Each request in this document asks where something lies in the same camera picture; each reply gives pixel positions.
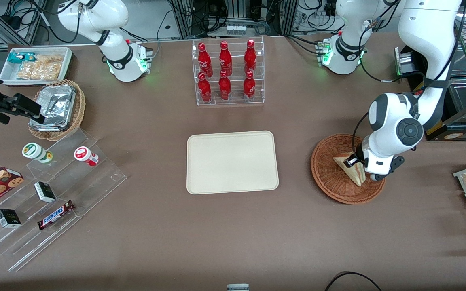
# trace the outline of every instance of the woven basket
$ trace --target woven basket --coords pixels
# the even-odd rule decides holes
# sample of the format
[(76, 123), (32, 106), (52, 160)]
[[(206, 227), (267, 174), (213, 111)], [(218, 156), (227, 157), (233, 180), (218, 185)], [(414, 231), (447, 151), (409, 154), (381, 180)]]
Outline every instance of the woven basket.
[[(70, 85), (76, 90), (75, 103), (73, 105), (72, 121), (70, 122), (70, 127), (68, 127), (66, 131), (36, 131), (35, 129), (32, 129), (28, 125), (28, 130), (36, 138), (46, 139), (49, 141), (57, 141), (63, 138), (63, 136), (70, 133), (72, 130), (80, 127), (80, 124), (82, 123), (82, 119), (84, 118), (84, 110), (85, 110), (84, 92), (80, 90), (80, 87), (78, 87), (78, 85), (75, 82), (70, 81), (70, 80), (57, 81), (55, 83), (51, 83), (46, 86), (60, 86), (60, 85)], [(39, 97), (39, 93), (40, 93), (40, 90), (39, 92), (37, 92), (37, 94), (35, 94), (34, 101), (37, 101), (37, 98)]]
[[(355, 144), (361, 142), (360, 137), (355, 137)], [(350, 180), (333, 157), (351, 151), (352, 135), (336, 134), (320, 141), (312, 152), (312, 175), (321, 190), (332, 199), (346, 204), (367, 203), (381, 193), (385, 181), (372, 181), (368, 173), (366, 181), (360, 187)]]

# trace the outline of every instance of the brown tablecloth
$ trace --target brown tablecloth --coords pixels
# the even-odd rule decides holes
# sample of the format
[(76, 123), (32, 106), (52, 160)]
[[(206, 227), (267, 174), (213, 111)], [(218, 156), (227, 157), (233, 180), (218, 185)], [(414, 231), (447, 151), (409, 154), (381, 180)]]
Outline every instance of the brown tablecloth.
[[(130, 178), (19, 272), (0, 262), (0, 290), (216, 291), (246, 282), (252, 291), (316, 291), (344, 270), (384, 290), (466, 290), (466, 201), (451, 175), (466, 168), (466, 142), (421, 143), (374, 201), (337, 203), (312, 179), (314, 146), (351, 133), (377, 95), (407, 85), (373, 81), (360, 68), (338, 76), (283, 37), (265, 42), (266, 103), (241, 108), (196, 106), (191, 41), (162, 43), (152, 74), (133, 83), (109, 74), (96, 46), (72, 46), (70, 78), (87, 98), (82, 127)], [(390, 77), (392, 49), (402, 45), (396, 34), (373, 35), (368, 70)], [(26, 142), (50, 145), (26, 122), (0, 124), (0, 166), (29, 162)], [(257, 130), (275, 136), (276, 190), (186, 191), (189, 136)], [(364, 122), (359, 135), (369, 132)], [(340, 281), (359, 286), (344, 290), (370, 288)]]

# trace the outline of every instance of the red bottle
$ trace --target red bottle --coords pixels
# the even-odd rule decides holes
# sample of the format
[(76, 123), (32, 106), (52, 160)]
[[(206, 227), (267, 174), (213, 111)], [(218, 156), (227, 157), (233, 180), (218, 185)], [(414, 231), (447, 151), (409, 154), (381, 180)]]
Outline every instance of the red bottle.
[(220, 42), (220, 55), (218, 59), (220, 60), (220, 69), (226, 70), (226, 74), (231, 76), (233, 74), (233, 63), (231, 61), (231, 52), (228, 49), (228, 42), (225, 40)]
[(255, 71), (256, 69), (256, 51), (255, 51), (255, 41), (250, 39), (248, 40), (248, 49), (244, 55), (244, 71)]
[(211, 78), (213, 76), (213, 69), (211, 68), (211, 57), (206, 51), (206, 45), (202, 42), (198, 45), (199, 48), (199, 67), (201, 71), (206, 74), (206, 77)]
[(210, 103), (211, 87), (208, 81), (206, 80), (206, 75), (203, 72), (199, 72), (197, 76), (199, 78), (199, 83), (197, 84), (197, 86), (199, 88), (199, 94), (201, 95), (202, 102)]
[(255, 98), (255, 81), (253, 80), (253, 71), (246, 73), (246, 79), (244, 80), (244, 100), (251, 102)]
[(226, 70), (220, 72), (220, 80), (218, 81), (218, 86), (220, 87), (220, 97), (224, 101), (229, 101), (231, 98), (231, 82), (228, 79), (228, 74)]

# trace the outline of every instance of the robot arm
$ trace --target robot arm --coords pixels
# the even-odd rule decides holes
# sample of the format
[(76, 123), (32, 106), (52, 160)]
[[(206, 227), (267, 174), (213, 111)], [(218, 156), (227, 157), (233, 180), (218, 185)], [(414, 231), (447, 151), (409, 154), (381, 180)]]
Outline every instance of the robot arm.
[(61, 24), (98, 45), (118, 80), (131, 82), (148, 72), (146, 49), (129, 44), (118, 30), (129, 21), (122, 0), (70, 0), (59, 5), (58, 11), (66, 5), (70, 7), (58, 14)]
[(405, 2), (406, 0), (338, 0), (335, 4), (335, 14), (344, 20), (345, 26), (342, 35), (323, 40), (323, 44), (329, 46), (322, 51), (326, 53), (322, 65), (337, 74), (353, 72), (357, 68), (359, 55), (372, 33), (366, 29), (370, 24), (368, 20), (387, 20), (392, 15), (399, 17)]
[[(426, 58), (426, 84), (434, 82), (420, 96), (385, 93), (370, 105), (368, 116), (373, 133), (364, 138), (355, 156), (364, 161), (366, 171), (374, 174), (374, 180), (392, 173), (403, 162), (396, 155), (415, 147), (423, 137), (424, 128), (429, 129), (441, 118), (445, 84), (436, 82), (447, 79), (445, 64), (456, 42), (453, 23), (460, 2), (407, 0), (405, 3), (399, 22), (400, 38)], [(347, 160), (347, 165), (353, 161), (353, 157)]]

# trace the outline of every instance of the clear acrylic display shelf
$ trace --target clear acrylic display shelf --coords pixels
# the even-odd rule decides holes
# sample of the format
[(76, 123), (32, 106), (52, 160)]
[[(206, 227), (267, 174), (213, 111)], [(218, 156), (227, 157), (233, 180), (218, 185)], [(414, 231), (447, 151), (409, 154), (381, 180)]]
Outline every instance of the clear acrylic display shelf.
[[(253, 101), (246, 102), (244, 100), (244, 80), (246, 79), (246, 72), (244, 72), (244, 54), (248, 46), (248, 39), (255, 41), (256, 51), (256, 69), (253, 72), (253, 79), (256, 82), (255, 86), (255, 97)], [(233, 60), (233, 74), (229, 76), (231, 81), (231, 98), (229, 101), (224, 101), (220, 97), (220, 89), (218, 87), (218, 81), (220, 79), (220, 62), (218, 56), (220, 55), (220, 42), (217, 40), (199, 40), (193, 41), (192, 43), (192, 63), (194, 66), (194, 83), (195, 83), (195, 96), (197, 105), (249, 105), (254, 103), (264, 103), (265, 91), (264, 91), (264, 38), (263, 37), (252, 37), (252, 38), (228, 38), (228, 48), (231, 52)], [(197, 74), (200, 72), (199, 67), (199, 50), (197, 45), (203, 42), (206, 44), (206, 50), (211, 57), (211, 67), (213, 69), (213, 76), (208, 79), (211, 86), (211, 102), (204, 103), (199, 94), (199, 88), (197, 86), (199, 79)]]
[[(79, 146), (89, 147), (98, 155), (100, 160), (96, 166), (74, 159), (74, 150)], [(81, 129), (68, 134), (48, 150), (53, 153), (53, 160), (48, 164), (31, 161), (20, 170), (25, 181), (0, 198), (0, 208), (15, 210), (22, 223), (14, 230), (0, 225), (0, 256), (8, 271), (21, 269), (127, 179), (96, 145), (96, 139)], [(57, 197), (55, 202), (39, 200), (34, 188), (37, 181), (50, 184)], [(76, 208), (39, 230), (37, 222), (69, 200)]]

